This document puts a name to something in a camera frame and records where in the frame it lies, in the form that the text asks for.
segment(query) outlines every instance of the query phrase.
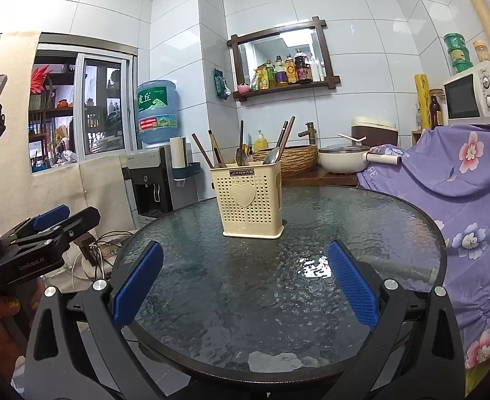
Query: wooden countertop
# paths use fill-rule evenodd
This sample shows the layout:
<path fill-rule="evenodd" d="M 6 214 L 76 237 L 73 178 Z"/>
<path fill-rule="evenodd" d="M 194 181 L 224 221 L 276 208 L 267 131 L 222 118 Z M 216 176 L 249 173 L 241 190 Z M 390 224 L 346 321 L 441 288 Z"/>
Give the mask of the wooden countertop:
<path fill-rule="evenodd" d="M 283 187 L 355 187 L 358 185 L 358 177 L 355 174 L 332 174 L 318 167 L 295 176 L 283 176 L 281 184 Z"/>

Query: microwave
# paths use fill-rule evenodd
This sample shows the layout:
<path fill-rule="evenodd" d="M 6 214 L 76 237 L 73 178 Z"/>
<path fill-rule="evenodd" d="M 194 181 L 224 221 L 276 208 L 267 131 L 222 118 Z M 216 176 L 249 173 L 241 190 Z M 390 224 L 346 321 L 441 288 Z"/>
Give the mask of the microwave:
<path fill-rule="evenodd" d="M 490 62 L 454 75 L 444 87 L 449 125 L 490 125 Z"/>

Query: fingernail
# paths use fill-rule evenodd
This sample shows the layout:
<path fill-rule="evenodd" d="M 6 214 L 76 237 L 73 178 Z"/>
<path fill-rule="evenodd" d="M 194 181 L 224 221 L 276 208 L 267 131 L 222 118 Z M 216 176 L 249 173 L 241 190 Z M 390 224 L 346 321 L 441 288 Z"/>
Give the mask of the fingernail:
<path fill-rule="evenodd" d="M 14 296 L 6 298 L 6 305 L 8 305 L 12 310 L 19 308 L 19 300 Z"/>

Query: textured glass surface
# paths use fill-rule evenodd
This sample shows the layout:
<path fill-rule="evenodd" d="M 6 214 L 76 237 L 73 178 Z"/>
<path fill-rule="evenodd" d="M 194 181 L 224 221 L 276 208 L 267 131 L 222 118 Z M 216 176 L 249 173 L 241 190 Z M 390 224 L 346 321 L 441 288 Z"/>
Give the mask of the textured glass surface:
<path fill-rule="evenodd" d="M 198 361 L 286 372 L 350 358 L 369 332 L 328 268 L 325 250 L 333 239 L 382 278 L 430 290 L 443 239 L 408 204 L 342 187 L 284 187 L 282 200 L 287 225 L 276 240 L 223 236 L 215 199 L 139 232 L 118 268 L 134 261 L 151 239 L 161 243 L 165 260 L 137 322 Z"/>

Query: green container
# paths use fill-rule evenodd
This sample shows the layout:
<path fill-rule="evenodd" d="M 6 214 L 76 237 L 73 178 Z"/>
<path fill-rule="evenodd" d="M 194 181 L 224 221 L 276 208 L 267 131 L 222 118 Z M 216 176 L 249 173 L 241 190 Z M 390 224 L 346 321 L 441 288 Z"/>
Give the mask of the green container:
<path fill-rule="evenodd" d="M 454 70 L 456 73 L 460 73 L 463 71 L 466 71 L 467 69 L 472 68 L 472 63 L 471 62 L 455 62 L 452 64 L 454 66 Z"/>
<path fill-rule="evenodd" d="M 449 33 L 443 40 L 448 47 L 448 50 L 457 49 L 457 48 L 465 48 L 465 38 L 459 33 Z"/>
<path fill-rule="evenodd" d="M 465 47 L 449 49 L 448 54 L 452 59 L 452 63 L 456 62 L 471 62 L 469 50 Z"/>

